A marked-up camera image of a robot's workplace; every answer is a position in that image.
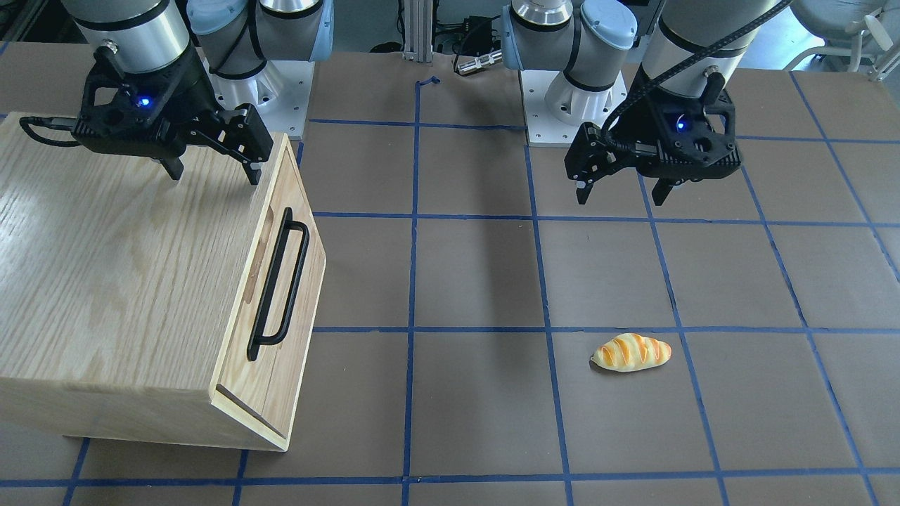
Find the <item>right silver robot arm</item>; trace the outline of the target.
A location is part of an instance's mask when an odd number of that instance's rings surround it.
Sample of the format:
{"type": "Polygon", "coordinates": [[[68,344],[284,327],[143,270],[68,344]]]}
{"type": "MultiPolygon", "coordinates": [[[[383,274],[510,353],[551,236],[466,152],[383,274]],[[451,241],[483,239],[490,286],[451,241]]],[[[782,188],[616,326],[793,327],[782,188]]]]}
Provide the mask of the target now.
{"type": "Polygon", "coordinates": [[[238,161],[251,185],[273,147],[264,111],[277,61],[319,62],[331,1],[65,1],[94,51],[71,134],[93,153],[157,160],[182,176],[188,146],[238,161]]]}

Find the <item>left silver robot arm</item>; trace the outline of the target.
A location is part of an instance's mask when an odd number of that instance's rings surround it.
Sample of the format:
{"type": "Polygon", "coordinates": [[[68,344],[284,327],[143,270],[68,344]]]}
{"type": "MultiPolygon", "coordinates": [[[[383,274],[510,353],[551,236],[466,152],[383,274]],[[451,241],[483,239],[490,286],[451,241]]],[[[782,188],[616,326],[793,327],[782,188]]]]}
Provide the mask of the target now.
{"type": "Polygon", "coordinates": [[[625,96],[607,112],[585,100],[613,96],[638,36],[618,1],[512,1],[501,12],[506,67],[556,71],[548,104],[575,125],[565,156],[579,204],[601,179],[635,169],[655,179],[653,204],[675,187],[720,180],[743,165],[726,88],[759,27],[787,1],[665,1],[625,96]]]}

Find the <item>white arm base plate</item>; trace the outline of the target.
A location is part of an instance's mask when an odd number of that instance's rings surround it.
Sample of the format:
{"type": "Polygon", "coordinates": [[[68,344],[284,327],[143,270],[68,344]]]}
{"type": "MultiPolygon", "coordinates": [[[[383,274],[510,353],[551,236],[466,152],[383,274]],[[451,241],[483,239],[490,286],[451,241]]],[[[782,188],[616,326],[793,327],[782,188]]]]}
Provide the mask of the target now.
{"type": "Polygon", "coordinates": [[[626,98],[621,72],[609,89],[599,92],[579,89],[562,71],[521,71],[520,86],[531,147],[568,148],[579,126],[604,124],[626,98]]]}
{"type": "Polygon", "coordinates": [[[211,74],[215,95],[226,109],[254,105],[270,131],[301,141],[307,122],[314,62],[269,61],[256,76],[228,79],[211,74]]]}

